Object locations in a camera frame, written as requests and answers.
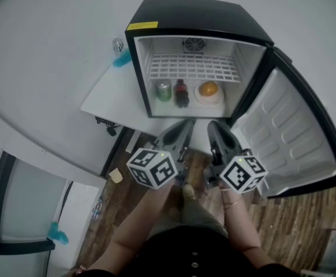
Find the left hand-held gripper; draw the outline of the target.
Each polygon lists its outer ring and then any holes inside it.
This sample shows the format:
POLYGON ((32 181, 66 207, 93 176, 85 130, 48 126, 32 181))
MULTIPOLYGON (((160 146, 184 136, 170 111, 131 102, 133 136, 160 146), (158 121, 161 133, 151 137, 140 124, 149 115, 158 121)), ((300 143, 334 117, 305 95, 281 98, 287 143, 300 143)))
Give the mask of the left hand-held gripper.
POLYGON ((138 148, 134 152, 126 166, 138 184, 158 190, 171 181, 177 186, 185 183, 188 173, 185 156, 191 143, 195 123, 195 119, 177 122, 159 135, 158 148, 147 142, 145 147, 138 148), (177 146, 173 146, 169 151, 159 149, 174 144, 184 129, 185 140, 182 149, 178 149, 177 146))

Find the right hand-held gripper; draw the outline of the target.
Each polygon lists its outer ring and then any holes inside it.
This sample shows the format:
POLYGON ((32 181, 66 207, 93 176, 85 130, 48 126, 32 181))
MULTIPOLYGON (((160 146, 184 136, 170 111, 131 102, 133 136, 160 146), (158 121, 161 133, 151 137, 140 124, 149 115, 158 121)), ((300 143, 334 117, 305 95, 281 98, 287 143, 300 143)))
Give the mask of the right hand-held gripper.
POLYGON ((217 121, 210 121, 207 126, 210 149, 213 155, 233 156, 224 166, 215 166, 213 174, 228 188, 237 194, 252 191, 268 175, 266 167, 254 155, 240 155, 242 147, 230 128, 217 121))

